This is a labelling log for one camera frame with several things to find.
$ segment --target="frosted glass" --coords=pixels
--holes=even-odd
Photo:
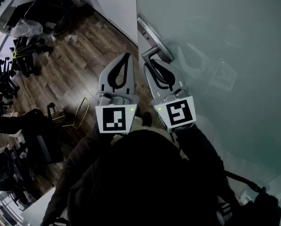
[[[281,206],[281,0],[137,0],[137,12],[173,54],[226,169]],[[150,48],[139,33],[138,45]],[[230,184],[242,202],[255,198]]]

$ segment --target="jacket sleeve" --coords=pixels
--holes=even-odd
[[[233,209],[239,207],[229,186],[223,161],[201,130],[194,124],[189,129],[177,131],[176,135],[180,148],[189,158],[189,168],[195,170],[200,178],[207,200],[210,195],[219,195],[226,202],[230,202]]]
[[[110,147],[113,134],[100,134],[98,125],[73,149],[65,162],[56,191],[48,204],[41,226],[53,224],[67,207],[70,188],[81,178],[102,152]]]
[[[177,131],[176,135],[180,148],[203,173],[223,173],[224,166],[221,158],[196,124],[191,128]]]

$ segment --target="white wall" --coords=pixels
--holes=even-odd
[[[55,193],[56,188],[50,189],[42,197],[40,197],[35,203],[21,213],[21,216],[32,226],[40,226],[47,206],[51,200],[52,195]]]
[[[88,0],[88,2],[136,44],[138,43],[136,0]]]

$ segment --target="person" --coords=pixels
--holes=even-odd
[[[41,226],[194,223],[224,225],[240,207],[223,162],[194,124],[177,131],[180,150],[148,127],[113,145],[96,125],[68,157]]]

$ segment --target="black strap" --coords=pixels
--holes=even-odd
[[[158,62],[156,62],[155,60],[151,59],[150,60],[153,67],[151,68],[148,64],[145,64],[145,66],[149,69],[156,85],[158,86],[158,88],[160,89],[170,89],[170,91],[173,90],[173,85],[175,84],[175,76],[173,75],[173,73],[171,71],[169,71],[168,69],[164,68],[162,65],[160,65]],[[161,75],[161,77],[166,81],[167,86],[161,86],[159,84],[159,80],[158,80],[158,76],[156,73],[159,72],[159,76]]]
[[[243,183],[246,183],[253,191],[257,192],[257,193],[260,193],[262,191],[262,188],[260,188],[257,184],[255,184],[254,182],[251,182],[249,181],[248,179],[245,179],[241,176],[238,176],[238,175],[235,175],[229,171],[226,171],[224,170],[226,176],[234,179],[234,180],[237,180],[237,181],[240,181],[240,182],[243,182]]]
[[[122,57],[122,59],[117,63],[117,65],[108,74],[108,83],[113,88],[113,92],[115,92],[115,89],[120,89],[120,88],[124,87],[127,82],[128,60],[129,60],[130,55],[131,55],[130,53],[125,53],[125,55]],[[116,83],[116,78],[119,75],[120,70],[123,65],[125,65],[123,82],[122,82],[122,84],[118,85]]]

